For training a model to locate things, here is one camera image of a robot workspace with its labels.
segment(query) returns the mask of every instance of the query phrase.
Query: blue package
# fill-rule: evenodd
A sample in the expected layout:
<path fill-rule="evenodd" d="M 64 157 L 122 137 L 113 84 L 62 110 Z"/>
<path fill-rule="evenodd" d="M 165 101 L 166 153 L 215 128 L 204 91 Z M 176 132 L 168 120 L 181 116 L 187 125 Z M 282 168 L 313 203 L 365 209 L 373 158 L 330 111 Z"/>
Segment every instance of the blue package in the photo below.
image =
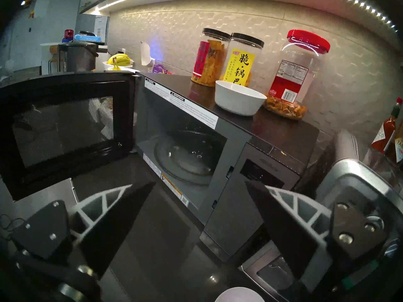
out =
<path fill-rule="evenodd" d="M 74 36 L 74 40 L 76 40 L 76 41 L 87 41 L 87 42 L 100 42 L 101 37 L 94 37 L 92 35 L 76 34 Z"/>

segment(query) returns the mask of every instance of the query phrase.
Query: microwave door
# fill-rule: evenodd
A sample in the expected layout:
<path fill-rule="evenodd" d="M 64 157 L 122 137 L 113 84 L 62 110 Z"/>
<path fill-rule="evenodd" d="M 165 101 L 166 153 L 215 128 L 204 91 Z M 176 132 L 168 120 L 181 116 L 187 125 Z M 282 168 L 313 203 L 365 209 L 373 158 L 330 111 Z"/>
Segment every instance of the microwave door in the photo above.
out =
<path fill-rule="evenodd" d="M 127 155 L 135 80 L 67 73 L 0 88 L 0 174 L 13 200 Z"/>

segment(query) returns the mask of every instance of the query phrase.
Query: plastic jar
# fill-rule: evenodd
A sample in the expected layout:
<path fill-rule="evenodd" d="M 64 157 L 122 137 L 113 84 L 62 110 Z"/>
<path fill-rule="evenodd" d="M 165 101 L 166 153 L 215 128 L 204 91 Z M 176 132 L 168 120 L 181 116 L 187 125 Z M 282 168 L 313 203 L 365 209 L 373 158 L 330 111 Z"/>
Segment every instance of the plastic jar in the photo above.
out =
<path fill-rule="evenodd" d="M 307 112 L 302 101 L 317 77 L 330 43 L 315 33 L 298 29 L 290 30 L 287 40 L 264 107 L 286 118 L 300 120 Z"/>
<path fill-rule="evenodd" d="M 233 33 L 220 80 L 249 86 L 253 77 L 253 63 L 258 61 L 263 46 L 262 40 L 242 33 Z"/>
<path fill-rule="evenodd" d="M 202 40 L 193 69 L 193 82 L 210 87 L 216 86 L 230 38 L 231 36 L 225 32 L 211 28 L 203 29 Z"/>

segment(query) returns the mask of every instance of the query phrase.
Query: tile backsplash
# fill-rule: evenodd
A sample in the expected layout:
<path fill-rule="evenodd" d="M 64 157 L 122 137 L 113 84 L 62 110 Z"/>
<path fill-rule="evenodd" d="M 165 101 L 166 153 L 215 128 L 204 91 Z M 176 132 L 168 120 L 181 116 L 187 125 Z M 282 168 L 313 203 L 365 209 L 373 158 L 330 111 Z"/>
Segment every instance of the tile backsplash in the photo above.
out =
<path fill-rule="evenodd" d="M 278 69 L 278 56 L 291 29 L 314 32 L 330 52 L 304 105 L 304 121 L 319 128 L 319 148 L 340 129 L 370 143 L 397 97 L 403 95 L 401 55 L 365 28 L 333 14 L 262 0 L 179 0 L 136 6 L 111 14 L 108 47 L 126 48 L 141 66 L 140 41 L 151 56 L 176 74 L 190 75 L 202 29 L 240 32 L 265 42 L 253 86 L 265 93 Z"/>

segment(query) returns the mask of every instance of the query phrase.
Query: red jar lid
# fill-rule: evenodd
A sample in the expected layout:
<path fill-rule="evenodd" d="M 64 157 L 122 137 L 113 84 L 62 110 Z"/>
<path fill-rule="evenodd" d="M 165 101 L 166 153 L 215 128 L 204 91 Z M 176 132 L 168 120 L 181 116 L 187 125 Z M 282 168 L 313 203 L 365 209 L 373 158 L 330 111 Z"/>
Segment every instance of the red jar lid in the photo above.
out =
<path fill-rule="evenodd" d="M 309 31 L 299 29 L 290 30 L 287 34 L 287 39 L 291 43 L 294 42 L 296 46 L 312 52 L 315 50 L 319 54 L 326 54 L 330 50 L 330 43 L 327 42 L 327 40 Z"/>

